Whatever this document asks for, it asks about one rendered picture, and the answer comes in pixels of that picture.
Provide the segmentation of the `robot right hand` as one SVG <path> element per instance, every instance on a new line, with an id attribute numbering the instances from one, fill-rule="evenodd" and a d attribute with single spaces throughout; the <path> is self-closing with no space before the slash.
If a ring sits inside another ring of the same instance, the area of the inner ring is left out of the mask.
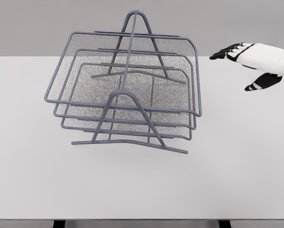
<path id="1" fill-rule="evenodd" d="M 244 67 L 263 72 L 245 91 L 272 87 L 284 76 L 284 49 L 263 43 L 235 43 L 209 57 L 210 60 L 228 59 Z"/>

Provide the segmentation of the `large grey mesh tray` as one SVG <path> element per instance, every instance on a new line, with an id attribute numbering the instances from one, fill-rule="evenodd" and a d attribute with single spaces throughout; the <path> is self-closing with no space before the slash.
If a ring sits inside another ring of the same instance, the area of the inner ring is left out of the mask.
<path id="1" fill-rule="evenodd" d="M 44 97 L 55 115 L 97 121 L 113 111 L 201 116 L 197 50 L 188 38 L 74 32 Z"/>

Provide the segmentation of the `medium grey mesh tray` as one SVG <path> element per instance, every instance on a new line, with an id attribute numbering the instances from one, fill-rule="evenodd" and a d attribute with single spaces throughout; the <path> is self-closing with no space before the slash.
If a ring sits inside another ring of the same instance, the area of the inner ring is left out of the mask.
<path id="1" fill-rule="evenodd" d="M 117 131 L 180 134 L 200 113 L 196 61 L 192 56 L 150 51 L 82 49 L 60 62 L 49 93 L 65 125 Z"/>

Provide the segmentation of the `small grey mesh tray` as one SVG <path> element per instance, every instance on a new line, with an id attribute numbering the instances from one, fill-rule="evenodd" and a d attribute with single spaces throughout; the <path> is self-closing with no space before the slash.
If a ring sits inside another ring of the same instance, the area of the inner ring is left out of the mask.
<path id="1" fill-rule="evenodd" d="M 66 79 L 65 89 L 62 99 L 66 104 L 61 105 L 57 113 L 63 116 L 63 126 L 69 129 L 78 129 L 90 132 L 91 128 L 97 126 L 96 122 L 79 120 L 79 116 L 100 117 L 102 111 L 98 108 L 86 107 L 85 103 L 102 103 L 110 92 L 118 87 L 119 81 L 115 76 L 108 79 L 107 84 L 103 84 L 99 78 L 92 79 L 91 75 L 104 73 L 105 69 L 99 64 L 82 63 L 74 66 Z M 170 90 L 164 89 L 169 101 L 167 107 L 184 108 L 187 104 L 188 93 L 185 88 Z M 183 127 L 165 128 L 163 133 L 175 134 L 176 138 L 190 139 L 191 132 L 195 126 L 194 113 L 198 111 L 195 106 L 191 115 L 186 113 L 170 114 L 167 122 L 182 123 Z"/>

